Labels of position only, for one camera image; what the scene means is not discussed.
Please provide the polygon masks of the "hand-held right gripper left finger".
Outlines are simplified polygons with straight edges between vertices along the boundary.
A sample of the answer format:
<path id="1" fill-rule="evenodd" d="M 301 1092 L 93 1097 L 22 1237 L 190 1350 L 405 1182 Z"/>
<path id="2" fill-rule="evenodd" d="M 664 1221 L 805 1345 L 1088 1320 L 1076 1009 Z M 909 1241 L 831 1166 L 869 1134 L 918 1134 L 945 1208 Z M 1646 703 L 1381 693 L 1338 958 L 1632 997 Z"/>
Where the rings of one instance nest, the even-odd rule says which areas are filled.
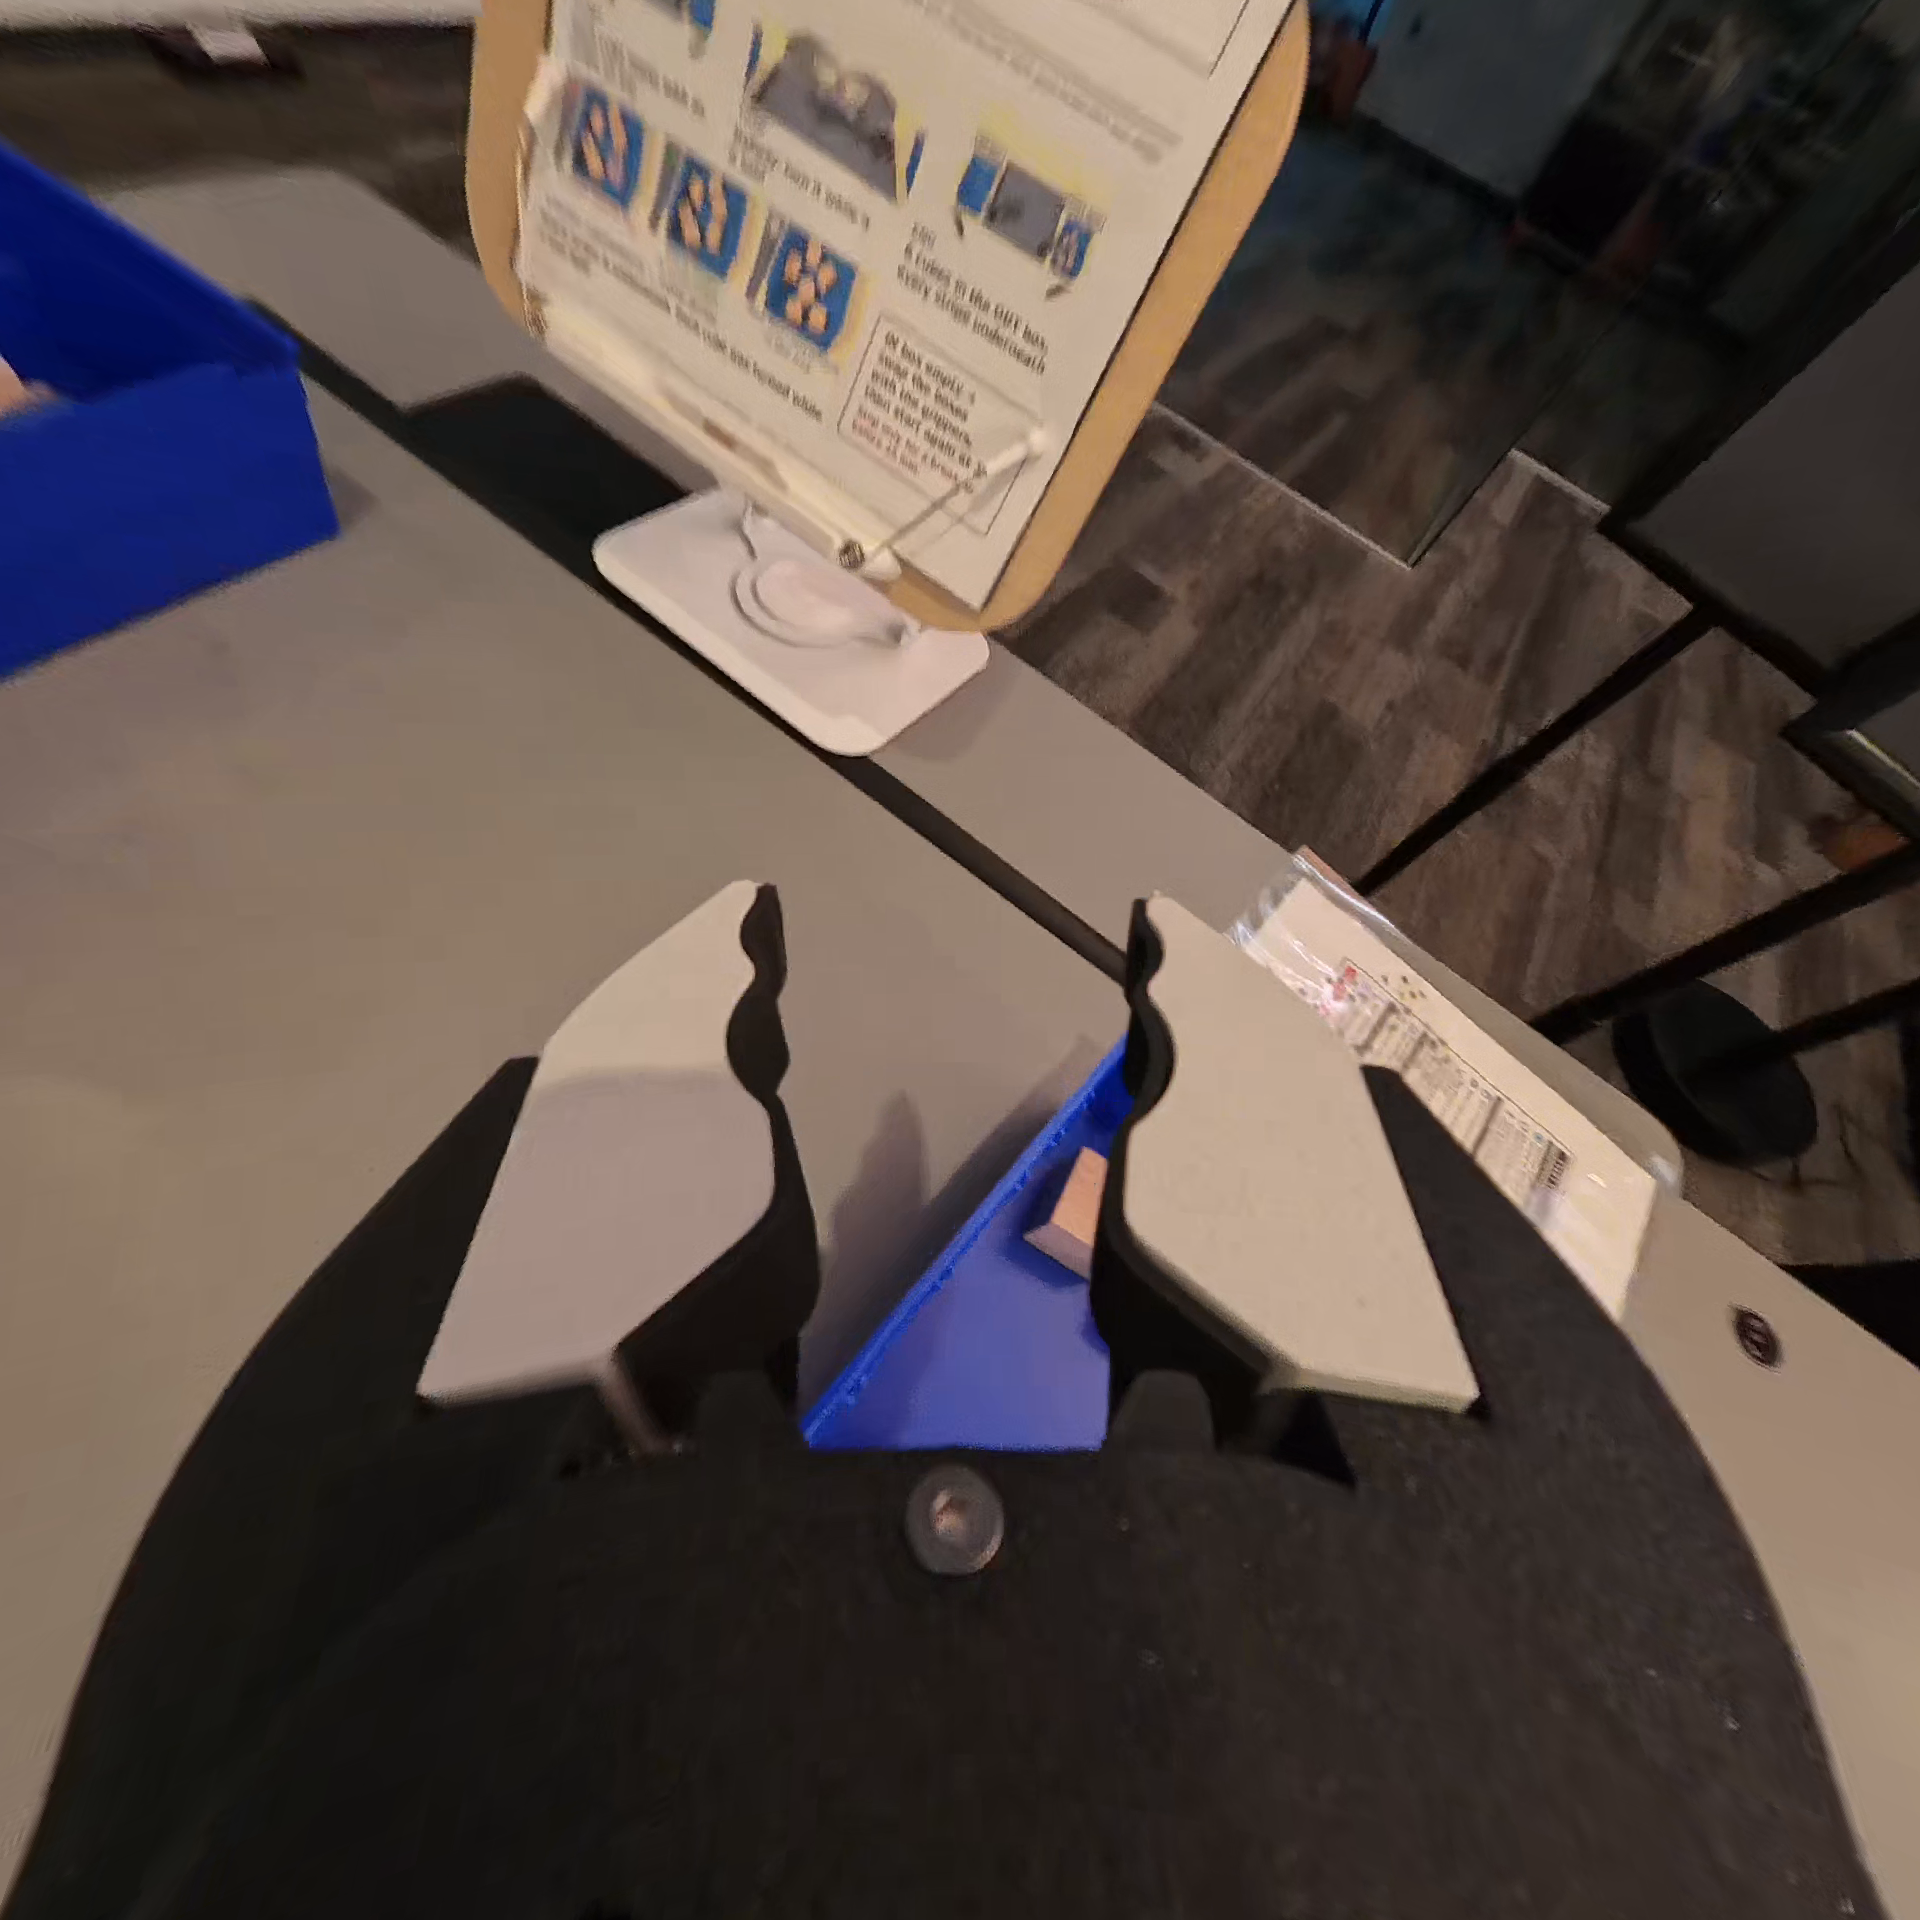
<path id="1" fill-rule="evenodd" d="M 792 1119 L 784 906 L 733 879 L 550 1033 L 415 1380 L 464 1408 L 584 1388 L 679 1450 L 741 1378 L 792 1425 L 823 1255 Z"/>

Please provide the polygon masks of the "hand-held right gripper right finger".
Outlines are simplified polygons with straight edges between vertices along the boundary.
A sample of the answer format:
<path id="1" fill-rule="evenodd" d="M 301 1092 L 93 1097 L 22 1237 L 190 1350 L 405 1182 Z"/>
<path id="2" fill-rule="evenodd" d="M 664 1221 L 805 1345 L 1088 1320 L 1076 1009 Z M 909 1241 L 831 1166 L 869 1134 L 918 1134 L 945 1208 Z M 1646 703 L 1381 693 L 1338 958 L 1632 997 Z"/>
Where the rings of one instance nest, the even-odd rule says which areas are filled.
<path id="1" fill-rule="evenodd" d="M 1468 1343 L 1348 1045 L 1170 895 L 1133 902 L 1122 997 L 1093 1250 L 1108 1430 L 1151 1376 L 1226 1448 L 1265 1448 L 1301 1396 L 1468 1414 Z"/>

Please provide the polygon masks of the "blue plastic bin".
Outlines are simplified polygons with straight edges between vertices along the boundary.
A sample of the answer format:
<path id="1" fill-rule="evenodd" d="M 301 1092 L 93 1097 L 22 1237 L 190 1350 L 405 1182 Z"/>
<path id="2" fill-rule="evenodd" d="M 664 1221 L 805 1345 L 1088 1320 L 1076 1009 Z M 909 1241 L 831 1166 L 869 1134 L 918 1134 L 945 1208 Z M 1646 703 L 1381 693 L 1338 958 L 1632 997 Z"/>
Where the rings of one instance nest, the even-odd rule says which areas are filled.
<path id="1" fill-rule="evenodd" d="M 1029 1231 L 1130 1097 L 1116 1045 L 1041 1121 L 945 1248 L 802 1418 L 815 1450 L 1095 1450 L 1110 1362 L 1088 1280 Z"/>
<path id="2" fill-rule="evenodd" d="M 5 677 L 341 533 L 294 341 L 10 149 L 2 364 Z"/>

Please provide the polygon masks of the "printed paper sheet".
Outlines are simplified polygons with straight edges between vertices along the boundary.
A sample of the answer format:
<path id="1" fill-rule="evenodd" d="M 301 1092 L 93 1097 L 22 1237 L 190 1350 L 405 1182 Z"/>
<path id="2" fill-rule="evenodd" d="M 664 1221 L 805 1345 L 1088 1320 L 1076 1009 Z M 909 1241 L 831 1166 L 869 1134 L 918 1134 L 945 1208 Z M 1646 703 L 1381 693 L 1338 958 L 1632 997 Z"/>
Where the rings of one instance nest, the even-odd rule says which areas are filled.
<path id="1" fill-rule="evenodd" d="M 1669 1129 L 1434 961 L 1313 852 L 1287 856 L 1232 936 L 1386 1069 L 1617 1322 L 1656 1200 L 1681 1189 Z"/>

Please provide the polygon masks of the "black round stand base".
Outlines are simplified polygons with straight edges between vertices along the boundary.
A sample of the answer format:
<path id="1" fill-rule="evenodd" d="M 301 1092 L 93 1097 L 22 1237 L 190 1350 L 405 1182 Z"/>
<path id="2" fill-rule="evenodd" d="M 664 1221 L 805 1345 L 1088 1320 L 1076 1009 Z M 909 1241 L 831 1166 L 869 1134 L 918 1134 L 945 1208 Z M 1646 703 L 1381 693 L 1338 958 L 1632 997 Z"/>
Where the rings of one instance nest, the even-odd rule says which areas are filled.
<path id="1" fill-rule="evenodd" d="M 1612 1023 L 1626 1092 L 1696 1158 L 1761 1168 L 1816 1141 L 1816 1097 L 1791 1060 L 1740 1063 L 1773 1028 L 1737 997 L 1692 980 Z"/>

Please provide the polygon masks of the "white document stand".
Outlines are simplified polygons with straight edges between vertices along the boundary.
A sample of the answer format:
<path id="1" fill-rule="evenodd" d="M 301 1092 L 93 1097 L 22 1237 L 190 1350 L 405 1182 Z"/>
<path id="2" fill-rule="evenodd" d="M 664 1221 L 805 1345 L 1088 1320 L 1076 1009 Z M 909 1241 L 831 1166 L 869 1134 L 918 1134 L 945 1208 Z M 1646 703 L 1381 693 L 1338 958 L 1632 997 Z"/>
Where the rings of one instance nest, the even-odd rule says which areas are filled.
<path id="1" fill-rule="evenodd" d="M 592 543 L 608 584 L 666 637 L 826 754 L 861 759 L 967 685 L 990 660 L 980 631 L 935 637 L 890 589 L 898 548 L 953 502 L 1048 450 L 1041 424 L 900 520 L 856 505 L 814 468 L 694 405 L 713 485 L 629 519 Z"/>

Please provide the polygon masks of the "instruction sheet on stand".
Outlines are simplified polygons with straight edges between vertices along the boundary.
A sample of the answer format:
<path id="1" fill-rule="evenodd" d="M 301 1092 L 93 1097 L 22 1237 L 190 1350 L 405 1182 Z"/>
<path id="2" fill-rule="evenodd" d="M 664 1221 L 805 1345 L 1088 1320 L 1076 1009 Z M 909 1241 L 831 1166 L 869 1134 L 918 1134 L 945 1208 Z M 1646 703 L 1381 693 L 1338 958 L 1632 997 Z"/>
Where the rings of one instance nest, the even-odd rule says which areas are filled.
<path id="1" fill-rule="evenodd" d="M 704 473 L 733 482 L 744 470 L 725 447 L 690 439 L 625 372 L 572 344 L 517 276 L 524 106 L 543 58 L 549 10 L 486 2 L 473 25 L 464 185 L 478 262 L 520 330 L 653 434 L 656 466 L 688 482 Z M 967 608 L 900 565 L 880 589 L 903 615 L 936 631 L 997 633 L 1053 582 L 1279 172 L 1305 103 L 1306 55 L 1306 5 L 1290 5 L 986 605 Z"/>

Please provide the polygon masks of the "printed instruction sheet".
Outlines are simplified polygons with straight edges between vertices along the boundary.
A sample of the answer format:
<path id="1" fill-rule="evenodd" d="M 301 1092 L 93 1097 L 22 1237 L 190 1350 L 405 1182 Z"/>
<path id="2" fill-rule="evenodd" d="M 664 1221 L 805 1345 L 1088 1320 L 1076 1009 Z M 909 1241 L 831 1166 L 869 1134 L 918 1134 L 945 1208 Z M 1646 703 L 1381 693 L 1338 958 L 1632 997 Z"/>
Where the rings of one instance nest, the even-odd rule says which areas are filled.
<path id="1" fill-rule="evenodd" d="M 982 610 L 1290 5 L 549 5 L 517 276 Z"/>

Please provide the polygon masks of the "grey table with black frame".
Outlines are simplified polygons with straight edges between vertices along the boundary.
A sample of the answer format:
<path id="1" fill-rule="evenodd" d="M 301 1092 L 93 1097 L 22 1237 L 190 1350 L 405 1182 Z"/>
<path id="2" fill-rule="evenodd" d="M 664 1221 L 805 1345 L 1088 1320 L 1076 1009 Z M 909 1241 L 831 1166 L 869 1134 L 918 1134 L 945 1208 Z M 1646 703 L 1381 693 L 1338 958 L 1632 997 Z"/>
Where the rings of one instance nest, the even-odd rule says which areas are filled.
<path id="1" fill-rule="evenodd" d="M 1357 876 L 1377 895 L 1706 633 L 1815 701 L 1914 677 L 1918 223 L 1909 217 L 1749 368 L 1740 396 L 1604 514 L 1600 537 L 1685 599 L 1570 708 L 1492 759 Z"/>

